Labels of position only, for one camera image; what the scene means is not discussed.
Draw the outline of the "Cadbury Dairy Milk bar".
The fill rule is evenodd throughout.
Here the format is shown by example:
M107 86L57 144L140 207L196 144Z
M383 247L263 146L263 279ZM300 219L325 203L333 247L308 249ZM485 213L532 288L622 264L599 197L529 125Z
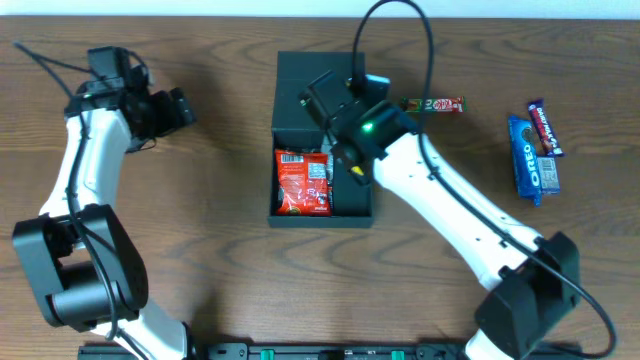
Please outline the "Cadbury Dairy Milk bar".
M562 150L550 121L547 118L542 98L527 104L528 113L538 133L542 148L546 156L563 157Z

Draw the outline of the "yellow sunflower seed packet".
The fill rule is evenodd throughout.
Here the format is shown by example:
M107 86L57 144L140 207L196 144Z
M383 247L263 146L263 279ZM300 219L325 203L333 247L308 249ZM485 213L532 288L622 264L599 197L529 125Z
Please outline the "yellow sunflower seed packet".
M352 171L354 174L359 175L359 176L363 176L363 175L364 175L364 172L363 172L363 171L362 171L362 169L361 169L360 167L358 167L358 166L354 166L354 167L352 167L352 168L351 168L351 171Z

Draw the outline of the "black rectangular box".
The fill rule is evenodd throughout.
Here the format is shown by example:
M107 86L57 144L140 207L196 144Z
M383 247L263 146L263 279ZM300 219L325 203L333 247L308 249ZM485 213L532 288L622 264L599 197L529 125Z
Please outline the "black rectangular box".
M276 90L272 115L272 149L326 152L324 133L299 103L298 94L313 80L333 71L341 79L351 76L347 52L280 51L277 55ZM284 216L279 208L277 166L271 170L271 195L267 221L272 228L369 228L374 222L373 190L359 185L342 167L333 172L333 210L328 217Z

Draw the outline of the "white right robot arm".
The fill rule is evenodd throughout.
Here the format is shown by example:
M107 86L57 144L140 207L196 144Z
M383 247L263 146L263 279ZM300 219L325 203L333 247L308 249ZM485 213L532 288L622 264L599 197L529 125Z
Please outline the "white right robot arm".
M459 253L488 295L475 312L470 359L524 359L578 305L579 252L544 239L454 170L419 125L387 100L354 95L328 71L298 95L358 181L374 180L416 210Z

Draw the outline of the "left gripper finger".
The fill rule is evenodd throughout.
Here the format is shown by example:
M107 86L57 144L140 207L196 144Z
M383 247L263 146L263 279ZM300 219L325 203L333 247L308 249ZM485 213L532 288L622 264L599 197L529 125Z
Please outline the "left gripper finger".
M197 121L196 115L181 88L173 88L169 92L172 104L175 108L176 124L178 126L190 126Z
M164 137L176 131L181 125L176 105L176 97L180 94L179 89L172 89L169 92L158 91L151 96L155 137Z

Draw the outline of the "green red KitKat bar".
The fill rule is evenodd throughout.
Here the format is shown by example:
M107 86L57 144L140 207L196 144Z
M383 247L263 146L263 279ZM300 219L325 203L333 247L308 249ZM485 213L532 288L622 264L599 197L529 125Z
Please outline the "green red KitKat bar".
M457 98L403 98L400 107L411 113L464 113L466 101L463 96Z

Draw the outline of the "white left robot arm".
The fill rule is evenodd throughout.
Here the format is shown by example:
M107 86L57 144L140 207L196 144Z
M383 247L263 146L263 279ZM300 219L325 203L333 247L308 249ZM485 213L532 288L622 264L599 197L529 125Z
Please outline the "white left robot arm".
M144 262L114 211L125 154L195 122L184 93L85 83L64 118L54 189L12 234L43 318L114 340L139 359L195 358L187 325L150 299Z

